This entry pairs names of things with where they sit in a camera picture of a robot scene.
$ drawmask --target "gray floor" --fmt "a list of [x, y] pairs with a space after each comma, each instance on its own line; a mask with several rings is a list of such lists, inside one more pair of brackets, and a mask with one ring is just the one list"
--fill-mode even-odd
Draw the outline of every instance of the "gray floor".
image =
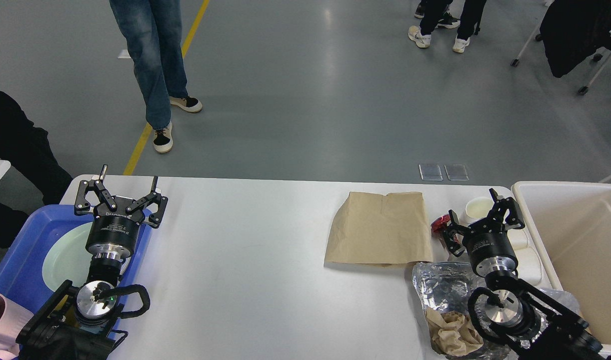
[[[182, 1], [185, 33], [201, 3]], [[174, 109], [174, 149], [148, 144], [134, 174], [420, 183], [418, 164], [438, 163], [506, 187], [611, 174], [611, 61], [585, 96], [589, 60], [556, 79], [534, 42], [509, 66], [543, 1], [489, 1], [463, 55], [454, 30], [424, 50], [408, 39], [416, 4], [212, 0], [185, 59], [204, 109]], [[121, 174], [143, 130], [124, 48], [107, 2], [0, 2], [0, 90], [73, 175]], [[41, 196], [10, 171], [0, 201], [32, 212]]]

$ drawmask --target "person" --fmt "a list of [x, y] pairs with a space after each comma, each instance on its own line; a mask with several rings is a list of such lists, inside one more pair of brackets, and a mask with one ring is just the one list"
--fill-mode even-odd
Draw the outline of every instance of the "person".
[[[414, 41], [417, 47], [422, 49], [430, 47], [432, 32], [442, 18], [443, 9], [450, 2], [451, 0], [426, 0], [424, 17], [419, 26], [413, 25], [408, 29], [408, 38]], [[475, 33], [475, 25], [481, 21], [485, 5], [486, 0], [465, 0], [452, 51], [463, 54], [470, 45], [470, 37]]]
[[[419, 2], [419, 5], [417, 5], [417, 9], [414, 12], [414, 17], [417, 19], [423, 19], [425, 16], [425, 7], [428, 4], [428, 0], [421, 0]], [[447, 3], [447, 5], [445, 6], [445, 9], [443, 10], [443, 16], [441, 16], [441, 19], [438, 21], [436, 27], [438, 28], [446, 28], [446, 29], [454, 29], [456, 27], [459, 26], [459, 23], [461, 23], [461, 21], [459, 21], [458, 18], [452, 16], [452, 14], [450, 14], [450, 4], [452, 4], [452, 0], [449, 0], [449, 2]]]
[[[48, 132], [28, 119], [8, 94], [0, 91], [0, 158], [7, 160], [43, 194], [45, 205], [58, 204], [72, 176], [55, 158]], [[0, 248], [10, 248], [28, 215], [0, 203]]]
[[152, 145], [167, 153], [173, 148], [170, 106], [190, 113], [203, 109], [186, 89], [180, 0], [109, 0], [109, 5], [134, 61], [145, 120], [154, 129]]

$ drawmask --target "brown paper bag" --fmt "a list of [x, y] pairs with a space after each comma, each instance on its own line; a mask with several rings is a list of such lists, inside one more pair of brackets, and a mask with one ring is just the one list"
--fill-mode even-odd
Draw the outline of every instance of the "brown paper bag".
[[429, 307], [426, 320], [430, 338], [443, 354], [465, 356], [484, 346], [484, 340], [466, 314], [456, 311], [442, 314]]
[[432, 262], [423, 194], [349, 193], [332, 221], [325, 260], [371, 265]]

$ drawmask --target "sneaker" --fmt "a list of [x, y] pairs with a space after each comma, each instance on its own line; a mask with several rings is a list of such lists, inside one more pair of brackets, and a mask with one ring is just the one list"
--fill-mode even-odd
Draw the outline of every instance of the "sneaker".
[[454, 46], [452, 46], [452, 51], [455, 53], [463, 54], [466, 50], [466, 46], [470, 45], [470, 38], [467, 39], [454, 39]]
[[423, 19], [425, 16], [425, 5], [419, 4], [417, 11], [414, 12], [414, 17], [417, 19]]
[[173, 149], [173, 122], [161, 130], [154, 130], [154, 140], [152, 141], [154, 150], [159, 153], [167, 153]]
[[203, 104], [198, 98], [185, 96], [185, 97], [172, 97], [170, 96], [170, 105], [180, 107], [181, 109], [189, 113], [198, 113], [203, 109]]
[[422, 30], [418, 26], [411, 26], [408, 29], [408, 38], [414, 41], [419, 48], [425, 49], [430, 47], [432, 35], [422, 35]]
[[458, 28], [461, 24], [461, 20], [452, 16], [449, 11], [446, 11], [441, 17], [441, 20], [438, 21], [436, 27], [446, 28], [446, 29], [454, 29]]

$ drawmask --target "small white cup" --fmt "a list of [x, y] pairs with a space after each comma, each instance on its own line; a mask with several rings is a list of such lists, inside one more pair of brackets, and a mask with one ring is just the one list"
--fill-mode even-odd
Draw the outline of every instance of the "small white cup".
[[0, 359], [19, 356], [17, 336], [32, 318], [32, 312], [0, 294]]
[[512, 228], [508, 230], [507, 239], [514, 250], [521, 250], [530, 246], [528, 234], [524, 228]]
[[514, 254], [516, 260], [518, 260], [518, 267], [516, 268], [518, 276], [530, 285], [538, 285], [543, 278], [543, 273], [541, 272], [541, 259], [539, 259], [537, 252], [533, 248], [527, 247], [514, 251]]
[[495, 201], [489, 196], [479, 196], [468, 201], [465, 205], [465, 210], [459, 218], [459, 222], [463, 225], [470, 225], [479, 219], [488, 216], [488, 212], [495, 205]]

